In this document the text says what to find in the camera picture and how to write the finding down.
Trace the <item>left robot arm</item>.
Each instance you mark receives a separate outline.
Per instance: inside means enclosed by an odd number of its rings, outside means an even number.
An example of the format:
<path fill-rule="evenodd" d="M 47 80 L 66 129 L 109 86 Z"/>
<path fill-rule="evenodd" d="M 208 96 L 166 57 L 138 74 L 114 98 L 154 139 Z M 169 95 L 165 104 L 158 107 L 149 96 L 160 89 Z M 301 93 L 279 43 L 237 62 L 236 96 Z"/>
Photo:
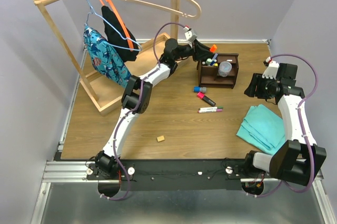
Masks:
<path fill-rule="evenodd" d="M 169 78 L 177 69 L 178 61 L 191 57 L 194 61 L 212 58 L 215 49 L 207 47 L 198 40 L 188 45 L 179 45 L 177 40 L 166 40 L 164 50 L 153 69 L 141 76 L 132 75 L 122 95 L 122 109 L 116 126 L 103 150 L 95 157 L 95 166 L 100 175 L 111 179 L 120 164 L 122 148 L 131 127 L 150 103 L 152 88 L 162 80 Z"/>

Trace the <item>pink cap white marker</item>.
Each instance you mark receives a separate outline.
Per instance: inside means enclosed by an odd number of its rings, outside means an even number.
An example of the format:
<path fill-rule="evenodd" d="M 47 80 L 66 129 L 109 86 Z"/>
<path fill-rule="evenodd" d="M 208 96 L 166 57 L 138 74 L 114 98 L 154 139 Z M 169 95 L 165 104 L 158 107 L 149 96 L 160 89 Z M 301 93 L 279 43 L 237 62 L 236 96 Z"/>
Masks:
<path fill-rule="evenodd" d="M 198 113 L 215 113 L 215 112 L 222 112 L 223 109 L 200 109 Z"/>

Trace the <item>orange black highlighter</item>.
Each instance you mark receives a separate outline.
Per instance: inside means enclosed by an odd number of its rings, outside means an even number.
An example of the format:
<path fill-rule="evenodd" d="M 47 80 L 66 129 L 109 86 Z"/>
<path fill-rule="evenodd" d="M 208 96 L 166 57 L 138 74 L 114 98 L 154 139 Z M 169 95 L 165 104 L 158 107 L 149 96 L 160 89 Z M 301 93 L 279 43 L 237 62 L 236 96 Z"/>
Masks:
<path fill-rule="evenodd" d="M 217 46 L 213 44 L 210 48 L 210 52 L 214 53 L 217 50 Z"/>

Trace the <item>mint green highlighter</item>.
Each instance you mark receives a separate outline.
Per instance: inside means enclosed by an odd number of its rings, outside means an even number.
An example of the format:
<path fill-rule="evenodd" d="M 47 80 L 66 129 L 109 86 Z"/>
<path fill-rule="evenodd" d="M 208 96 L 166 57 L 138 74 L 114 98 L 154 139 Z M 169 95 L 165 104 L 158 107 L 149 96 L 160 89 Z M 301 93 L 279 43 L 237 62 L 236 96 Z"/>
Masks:
<path fill-rule="evenodd" d="M 211 63 L 212 63 L 212 59 L 207 59 L 205 62 L 206 65 L 210 65 Z"/>

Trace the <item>brown wooden desk organizer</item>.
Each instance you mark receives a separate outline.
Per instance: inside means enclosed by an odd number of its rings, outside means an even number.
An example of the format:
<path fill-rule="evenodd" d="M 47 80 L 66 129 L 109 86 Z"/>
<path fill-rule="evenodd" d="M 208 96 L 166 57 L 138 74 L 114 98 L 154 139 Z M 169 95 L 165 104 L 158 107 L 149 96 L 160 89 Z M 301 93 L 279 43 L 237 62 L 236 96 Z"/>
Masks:
<path fill-rule="evenodd" d="M 239 54 L 235 53 L 220 53 L 217 56 L 217 66 L 210 66 L 202 61 L 197 63 L 197 79 L 199 87 L 222 87 L 233 89 L 236 84 L 237 75 L 239 72 Z M 230 63 L 227 76 L 219 74 L 219 66 L 222 62 Z"/>

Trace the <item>green cap white marker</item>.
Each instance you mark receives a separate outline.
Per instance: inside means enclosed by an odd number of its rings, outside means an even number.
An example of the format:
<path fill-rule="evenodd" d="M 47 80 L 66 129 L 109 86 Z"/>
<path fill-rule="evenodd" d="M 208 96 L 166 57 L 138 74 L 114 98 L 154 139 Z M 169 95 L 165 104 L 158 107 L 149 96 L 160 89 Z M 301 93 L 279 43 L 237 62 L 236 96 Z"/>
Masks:
<path fill-rule="evenodd" d="M 208 110 L 221 110 L 223 109 L 222 106 L 213 106 L 208 108 L 199 108 L 199 111 L 208 111 Z"/>

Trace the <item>purple cap white marker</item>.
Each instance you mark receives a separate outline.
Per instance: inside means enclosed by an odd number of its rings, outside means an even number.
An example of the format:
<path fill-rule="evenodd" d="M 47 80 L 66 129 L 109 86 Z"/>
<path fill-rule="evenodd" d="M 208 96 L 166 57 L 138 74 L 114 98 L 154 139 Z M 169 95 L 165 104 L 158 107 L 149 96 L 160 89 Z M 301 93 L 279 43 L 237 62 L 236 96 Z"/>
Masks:
<path fill-rule="evenodd" d="M 213 56 L 213 58 L 212 58 L 212 62 L 211 62 L 212 64 L 214 64 L 216 62 L 217 56 L 218 56 L 218 54 L 215 53 L 214 56 Z"/>

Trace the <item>clear paperclip jar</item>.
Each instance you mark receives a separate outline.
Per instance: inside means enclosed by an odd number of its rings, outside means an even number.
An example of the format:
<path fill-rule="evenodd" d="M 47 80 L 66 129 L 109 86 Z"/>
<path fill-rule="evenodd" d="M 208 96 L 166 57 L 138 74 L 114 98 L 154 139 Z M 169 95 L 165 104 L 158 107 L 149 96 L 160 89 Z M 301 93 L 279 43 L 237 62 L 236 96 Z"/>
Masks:
<path fill-rule="evenodd" d="M 232 70 L 232 64 L 228 61 L 223 61 L 219 64 L 218 74 L 221 77 L 227 77 Z"/>

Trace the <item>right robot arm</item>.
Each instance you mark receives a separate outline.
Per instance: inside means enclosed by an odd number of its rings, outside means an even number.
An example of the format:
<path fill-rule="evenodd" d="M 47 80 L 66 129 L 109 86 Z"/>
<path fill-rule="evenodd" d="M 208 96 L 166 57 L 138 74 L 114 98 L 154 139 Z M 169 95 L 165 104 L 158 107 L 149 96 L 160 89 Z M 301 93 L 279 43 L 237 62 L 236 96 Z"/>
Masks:
<path fill-rule="evenodd" d="M 298 67 L 272 59 L 264 64 L 264 73 L 253 74 L 244 93 L 251 98 L 275 99 L 282 115 L 286 141 L 274 155 L 250 151 L 242 171 L 250 178 L 265 171 L 272 178 L 308 186 L 320 171 L 326 150 L 317 145 L 310 132 L 305 94 L 295 85 Z"/>

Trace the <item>pink black highlighter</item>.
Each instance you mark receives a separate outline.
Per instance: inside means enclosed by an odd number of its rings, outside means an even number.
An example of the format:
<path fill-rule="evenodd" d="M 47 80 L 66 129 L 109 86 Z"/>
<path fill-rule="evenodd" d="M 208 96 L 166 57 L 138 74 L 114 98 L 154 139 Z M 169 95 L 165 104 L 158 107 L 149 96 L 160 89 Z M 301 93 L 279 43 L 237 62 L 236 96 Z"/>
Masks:
<path fill-rule="evenodd" d="M 216 103 L 211 100 L 210 98 L 208 98 L 204 93 L 199 92 L 197 94 L 197 97 L 200 98 L 201 100 L 203 100 L 204 102 L 206 102 L 208 105 L 210 106 L 216 106 Z"/>

